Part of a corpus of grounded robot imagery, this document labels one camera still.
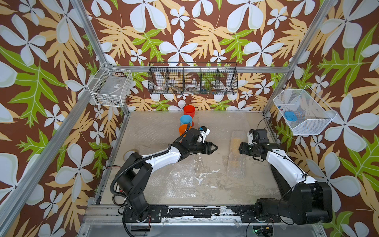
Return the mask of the orange wine glass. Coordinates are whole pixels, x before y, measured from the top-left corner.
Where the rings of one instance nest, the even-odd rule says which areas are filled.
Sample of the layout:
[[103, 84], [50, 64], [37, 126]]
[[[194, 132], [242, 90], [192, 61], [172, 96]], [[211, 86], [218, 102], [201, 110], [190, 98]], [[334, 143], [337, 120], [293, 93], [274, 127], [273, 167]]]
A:
[[188, 124], [183, 124], [179, 127], [179, 135], [183, 135], [188, 129], [192, 128], [191, 126], [188, 126]]

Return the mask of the blue wine glass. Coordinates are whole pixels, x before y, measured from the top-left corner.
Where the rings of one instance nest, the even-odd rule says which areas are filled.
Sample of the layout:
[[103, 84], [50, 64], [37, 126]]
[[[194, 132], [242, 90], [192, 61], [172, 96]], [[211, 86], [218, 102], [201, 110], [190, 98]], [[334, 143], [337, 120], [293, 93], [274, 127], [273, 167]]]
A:
[[180, 117], [180, 124], [181, 125], [188, 125], [193, 126], [193, 118], [190, 115], [182, 115]]

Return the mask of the bubble blue glass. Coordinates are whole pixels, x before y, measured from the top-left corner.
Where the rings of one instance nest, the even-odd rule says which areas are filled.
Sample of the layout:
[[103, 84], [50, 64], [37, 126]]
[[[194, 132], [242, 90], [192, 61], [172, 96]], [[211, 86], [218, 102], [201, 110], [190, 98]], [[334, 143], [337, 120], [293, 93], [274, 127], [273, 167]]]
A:
[[207, 172], [201, 154], [190, 155], [177, 163], [155, 165], [144, 195], [148, 202], [155, 204], [165, 198], [195, 198]]

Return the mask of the red wine glass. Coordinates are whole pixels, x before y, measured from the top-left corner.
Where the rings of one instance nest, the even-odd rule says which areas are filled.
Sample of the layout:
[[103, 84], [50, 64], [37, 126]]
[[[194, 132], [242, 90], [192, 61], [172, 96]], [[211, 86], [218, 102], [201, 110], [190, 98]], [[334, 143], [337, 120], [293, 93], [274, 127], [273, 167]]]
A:
[[185, 115], [189, 115], [191, 116], [192, 118], [194, 118], [195, 116], [195, 112], [196, 112], [196, 109], [194, 106], [192, 105], [186, 105], [184, 108], [183, 108], [183, 111], [184, 111], [184, 114]]

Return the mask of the bubble orange glass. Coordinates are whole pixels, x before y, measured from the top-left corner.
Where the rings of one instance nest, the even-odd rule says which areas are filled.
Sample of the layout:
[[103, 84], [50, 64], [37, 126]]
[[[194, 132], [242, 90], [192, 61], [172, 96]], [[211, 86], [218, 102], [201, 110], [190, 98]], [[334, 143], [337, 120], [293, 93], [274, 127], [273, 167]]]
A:
[[198, 111], [194, 118], [195, 127], [210, 129], [206, 140], [228, 140], [236, 130], [247, 132], [258, 124], [260, 113], [243, 111]]

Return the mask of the bubble yellow glass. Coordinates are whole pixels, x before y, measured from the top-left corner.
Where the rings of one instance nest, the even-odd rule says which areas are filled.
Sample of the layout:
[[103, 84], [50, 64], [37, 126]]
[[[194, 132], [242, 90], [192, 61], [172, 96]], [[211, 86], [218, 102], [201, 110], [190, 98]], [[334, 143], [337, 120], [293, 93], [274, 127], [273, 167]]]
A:
[[244, 131], [235, 130], [232, 132], [230, 153], [228, 157], [227, 175], [232, 178], [243, 179], [246, 171], [246, 156], [240, 154], [239, 147], [245, 142], [247, 136]]

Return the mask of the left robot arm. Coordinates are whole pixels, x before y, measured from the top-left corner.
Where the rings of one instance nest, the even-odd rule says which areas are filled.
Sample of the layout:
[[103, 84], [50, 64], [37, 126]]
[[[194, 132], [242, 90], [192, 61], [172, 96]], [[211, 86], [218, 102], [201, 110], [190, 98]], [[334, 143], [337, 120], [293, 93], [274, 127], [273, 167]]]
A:
[[136, 219], [144, 221], [150, 209], [144, 190], [151, 174], [190, 155], [214, 153], [218, 146], [205, 140], [209, 133], [210, 129], [205, 126], [188, 128], [165, 150], [149, 155], [140, 155], [134, 151], [127, 153], [125, 163], [111, 182], [110, 192], [124, 198]]

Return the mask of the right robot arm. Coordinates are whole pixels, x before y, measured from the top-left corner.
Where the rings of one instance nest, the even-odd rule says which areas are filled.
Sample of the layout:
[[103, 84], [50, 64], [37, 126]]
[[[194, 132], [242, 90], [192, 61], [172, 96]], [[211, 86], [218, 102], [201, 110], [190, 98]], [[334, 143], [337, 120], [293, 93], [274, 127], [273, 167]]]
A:
[[260, 198], [254, 215], [287, 217], [297, 225], [330, 223], [333, 219], [332, 191], [325, 182], [306, 174], [276, 143], [270, 143], [265, 129], [251, 129], [239, 152], [268, 162], [281, 192], [280, 199]]

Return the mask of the blue object in basket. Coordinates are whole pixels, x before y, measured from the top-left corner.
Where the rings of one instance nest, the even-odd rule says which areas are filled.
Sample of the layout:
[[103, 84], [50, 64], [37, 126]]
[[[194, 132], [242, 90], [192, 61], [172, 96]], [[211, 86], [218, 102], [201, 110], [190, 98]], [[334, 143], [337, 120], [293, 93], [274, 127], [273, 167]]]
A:
[[293, 111], [284, 112], [284, 117], [287, 121], [297, 121], [298, 116]]

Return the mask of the white tape roll in basket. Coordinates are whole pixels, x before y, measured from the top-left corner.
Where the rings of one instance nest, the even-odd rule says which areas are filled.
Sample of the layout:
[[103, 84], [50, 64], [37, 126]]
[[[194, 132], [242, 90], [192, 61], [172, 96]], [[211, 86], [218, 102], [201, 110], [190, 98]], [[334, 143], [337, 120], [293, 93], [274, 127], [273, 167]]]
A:
[[188, 85], [185, 86], [185, 91], [195, 92], [195, 91], [200, 91], [200, 88], [197, 85], [188, 84]]

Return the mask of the yellow tape roll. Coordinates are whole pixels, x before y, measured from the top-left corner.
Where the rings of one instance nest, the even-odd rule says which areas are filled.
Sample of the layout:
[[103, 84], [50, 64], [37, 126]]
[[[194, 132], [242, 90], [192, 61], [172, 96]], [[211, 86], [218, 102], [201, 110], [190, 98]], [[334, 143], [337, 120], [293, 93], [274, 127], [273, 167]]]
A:
[[135, 151], [133, 151], [133, 150], [126, 152], [126, 153], [124, 154], [124, 156], [123, 156], [123, 160], [126, 162], [126, 161], [129, 159], [129, 157], [130, 157], [132, 154], [134, 154], [134, 153], [135, 153]]

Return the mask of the black mounting rail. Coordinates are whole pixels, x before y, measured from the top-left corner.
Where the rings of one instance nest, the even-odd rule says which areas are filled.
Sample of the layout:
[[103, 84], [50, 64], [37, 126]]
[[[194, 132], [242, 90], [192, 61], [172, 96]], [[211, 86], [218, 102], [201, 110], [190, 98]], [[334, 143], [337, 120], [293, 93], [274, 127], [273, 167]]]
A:
[[237, 217], [241, 222], [249, 223], [255, 218], [254, 209], [254, 205], [150, 205], [144, 214], [145, 220], [138, 219], [129, 207], [122, 212], [122, 220], [126, 223], [162, 223], [164, 218], [190, 217], [210, 220], [226, 216]]

